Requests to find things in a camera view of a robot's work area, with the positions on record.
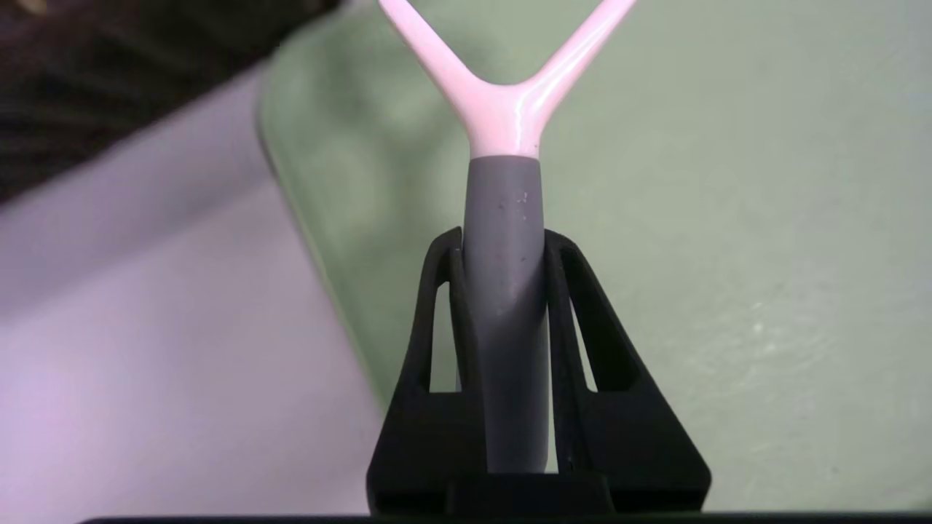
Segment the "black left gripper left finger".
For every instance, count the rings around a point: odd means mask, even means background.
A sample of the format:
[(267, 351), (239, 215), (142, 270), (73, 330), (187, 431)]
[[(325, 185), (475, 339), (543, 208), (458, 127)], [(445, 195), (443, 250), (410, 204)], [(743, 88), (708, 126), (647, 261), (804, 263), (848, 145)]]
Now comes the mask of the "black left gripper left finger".
[[(462, 388), (431, 392), (437, 290), (449, 286), (449, 311)], [(447, 491), (487, 471), (485, 404), (478, 341), (470, 317), (462, 229), (436, 237), (420, 275), (405, 360), (366, 475), (375, 515), (442, 515)]]

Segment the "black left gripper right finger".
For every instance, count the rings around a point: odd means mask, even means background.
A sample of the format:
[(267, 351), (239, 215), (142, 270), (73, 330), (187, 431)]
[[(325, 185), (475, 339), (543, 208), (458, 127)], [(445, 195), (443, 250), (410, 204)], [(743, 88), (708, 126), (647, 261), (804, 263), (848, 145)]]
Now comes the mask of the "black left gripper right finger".
[(613, 513), (693, 513), (711, 471), (644, 365), (582, 250), (545, 233), (557, 469)]

